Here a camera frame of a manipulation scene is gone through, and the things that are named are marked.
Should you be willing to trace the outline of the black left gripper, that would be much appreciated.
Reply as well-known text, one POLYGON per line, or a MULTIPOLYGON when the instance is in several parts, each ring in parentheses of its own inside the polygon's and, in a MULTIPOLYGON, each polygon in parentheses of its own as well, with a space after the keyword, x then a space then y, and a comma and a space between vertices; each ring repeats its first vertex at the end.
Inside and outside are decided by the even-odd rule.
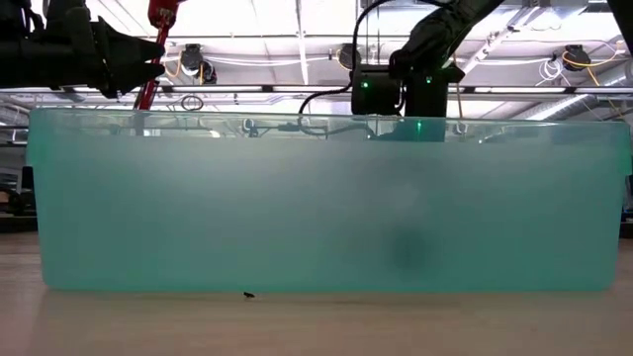
POLYGON ((116 31, 85 4, 0 4, 0 88, 87 85, 117 98, 164 73, 162 44, 116 31), (108 69, 108 62, 140 62, 108 69))

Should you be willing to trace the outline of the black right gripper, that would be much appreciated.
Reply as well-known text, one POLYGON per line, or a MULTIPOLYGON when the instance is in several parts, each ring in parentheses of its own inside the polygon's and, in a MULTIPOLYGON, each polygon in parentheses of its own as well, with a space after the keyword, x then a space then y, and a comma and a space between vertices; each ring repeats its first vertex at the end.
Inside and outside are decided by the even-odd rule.
POLYGON ((443 142, 449 81, 444 69, 414 72, 405 82, 405 118, 376 140, 443 142))

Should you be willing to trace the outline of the translucent teal plastic bin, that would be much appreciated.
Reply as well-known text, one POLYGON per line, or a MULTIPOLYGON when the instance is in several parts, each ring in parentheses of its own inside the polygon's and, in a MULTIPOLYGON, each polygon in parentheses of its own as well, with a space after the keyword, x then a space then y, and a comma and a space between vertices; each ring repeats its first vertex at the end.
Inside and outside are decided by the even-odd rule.
POLYGON ((599 291, 624 123, 38 109, 57 290, 599 291))

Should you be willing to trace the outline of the long ceiling light rail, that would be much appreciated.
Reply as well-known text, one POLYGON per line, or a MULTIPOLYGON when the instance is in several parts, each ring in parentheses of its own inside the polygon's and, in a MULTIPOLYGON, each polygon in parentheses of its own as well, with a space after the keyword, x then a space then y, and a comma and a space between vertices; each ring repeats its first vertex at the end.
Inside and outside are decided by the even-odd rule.
MULTIPOLYGON (((289 93, 289 94, 312 94, 323 91, 339 90, 339 86, 308 86, 308 85, 208 85, 208 86, 186 86, 186 85, 164 85, 158 87, 159 93, 202 93, 202 94, 225 94, 225 93, 289 93)), ((599 86, 599 87, 528 87, 528 86, 462 86, 452 85, 449 93, 456 93, 460 89, 465 94, 588 94, 588 95, 629 95, 633 94, 633 86, 599 86)), ((33 88, 12 88, 0 89, 3 94, 52 94, 52 93, 76 93, 76 94, 99 94, 94 88, 71 86, 61 89, 50 89, 46 87, 33 88)))

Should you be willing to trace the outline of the silver ceiling duct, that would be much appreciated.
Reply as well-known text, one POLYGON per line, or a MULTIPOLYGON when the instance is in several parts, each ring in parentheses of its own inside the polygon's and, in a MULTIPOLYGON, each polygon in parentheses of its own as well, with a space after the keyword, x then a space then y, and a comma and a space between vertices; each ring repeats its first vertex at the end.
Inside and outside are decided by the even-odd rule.
MULTIPOLYGON (((598 86, 593 81, 586 81, 583 86, 623 87, 633 86, 633 59, 629 59, 596 76, 598 86)), ((572 94, 557 101, 536 105, 516 116, 520 121, 560 121, 594 108, 598 103, 594 94, 572 94)))

